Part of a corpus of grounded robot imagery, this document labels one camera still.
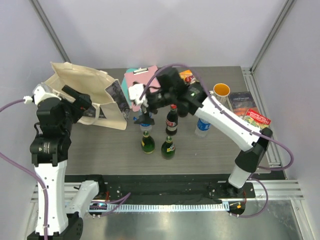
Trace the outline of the green glass bottle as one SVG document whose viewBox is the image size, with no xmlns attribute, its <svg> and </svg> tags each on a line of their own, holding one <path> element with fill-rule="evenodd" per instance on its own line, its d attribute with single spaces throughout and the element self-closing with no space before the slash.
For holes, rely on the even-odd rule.
<svg viewBox="0 0 320 240">
<path fill-rule="evenodd" d="M 155 141 L 147 130 L 142 133 L 141 149 L 145 154 L 152 154 L 155 150 Z"/>
<path fill-rule="evenodd" d="M 171 136 L 167 136 L 161 146 L 161 155 L 164 159 L 170 160 L 175 156 L 176 147 Z"/>
</svg>

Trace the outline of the Pocari Sweat plastic bottle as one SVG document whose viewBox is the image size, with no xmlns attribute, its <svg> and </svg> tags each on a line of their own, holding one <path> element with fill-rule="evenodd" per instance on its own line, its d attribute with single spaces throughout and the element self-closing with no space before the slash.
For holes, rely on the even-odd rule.
<svg viewBox="0 0 320 240">
<path fill-rule="evenodd" d="M 140 129 L 141 129 L 142 132 L 144 132 L 144 131 L 149 131 L 150 132 L 152 130 L 152 125 L 151 124 L 142 123 L 139 126 L 140 126 Z"/>
</svg>

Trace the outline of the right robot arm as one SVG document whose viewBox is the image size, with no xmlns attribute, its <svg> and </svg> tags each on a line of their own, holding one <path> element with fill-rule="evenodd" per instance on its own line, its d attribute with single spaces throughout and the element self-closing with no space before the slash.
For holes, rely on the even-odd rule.
<svg viewBox="0 0 320 240">
<path fill-rule="evenodd" d="M 130 101 L 142 111 L 135 123 L 153 125 L 155 122 L 149 114 L 156 114 L 159 108 L 174 104 L 178 110 L 216 127 L 240 148 L 224 191 L 233 198 L 241 196 L 246 181 L 259 167 L 273 132 L 267 127 L 260 129 L 239 118 L 210 95 L 199 82 L 185 83 L 174 67 L 163 67 L 156 71 L 154 77 L 159 82 L 154 92 L 150 91 L 149 84 L 136 81 L 128 88 Z"/>
</svg>

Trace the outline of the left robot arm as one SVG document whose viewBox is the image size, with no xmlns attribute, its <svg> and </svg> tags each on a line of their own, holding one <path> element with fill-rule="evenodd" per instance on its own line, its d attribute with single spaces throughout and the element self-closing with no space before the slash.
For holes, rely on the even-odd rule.
<svg viewBox="0 0 320 240">
<path fill-rule="evenodd" d="M 65 174 L 71 146 L 73 124 L 92 106 L 88 94 L 68 85 L 62 91 L 74 98 L 73 102 L 54 94 L 44 83 L 33 91 L 32 101 L 37 106 L 37 131 L 30 145 L 31 162 L 37 176 L 38 218 L 29 240 L 79 240 L 83 233 L 84 215 L 93 199 L 102 199 L 107 187 L 101 175 L 87 175 L 71 203 L 65 204 Z"/>
</svg>

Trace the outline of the canvas tote bag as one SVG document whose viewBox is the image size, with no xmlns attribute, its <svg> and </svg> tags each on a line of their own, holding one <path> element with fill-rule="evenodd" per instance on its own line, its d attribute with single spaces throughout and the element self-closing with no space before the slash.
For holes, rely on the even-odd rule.
<svg viewBox="0 0 320 240">
<path fill-rule="evenodd" d="M 69 62 L 52 62 L 51 66 L 54 74 L 44 83 L 53 93 L 74 102 L 75 98 L 62 90 L 67 85 L 90 96 L 92 106 L 83 113 L 79 123 L 117 130 L 127 128 L 131 107 L 118 79 L 105 71 Z"/>
</svg>

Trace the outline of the Coca-Cola glass bottle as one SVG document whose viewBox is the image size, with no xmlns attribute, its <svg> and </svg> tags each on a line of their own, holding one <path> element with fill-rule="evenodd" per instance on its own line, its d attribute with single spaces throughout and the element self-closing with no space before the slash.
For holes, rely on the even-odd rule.
<svg viewBox="0 0 320 240">
<path fill-rule="evenodd" d="M 188 75 L 183 78 L 185 85 L 189 86 L 196 81 L 196 78 L 193 75 Z M 177 108 L 177 114 L 179 117 L 184 118 L 188 115 L 188 111 L 183 109 L 182 107 Z"/>
<path fill-rule="evenodd" d="M 170 111 L 166 116 L 165 132 L 169 136 L 174 136 L 178 131 L 178 108 L 175 104 L 170 105 Z"/>
</svg>

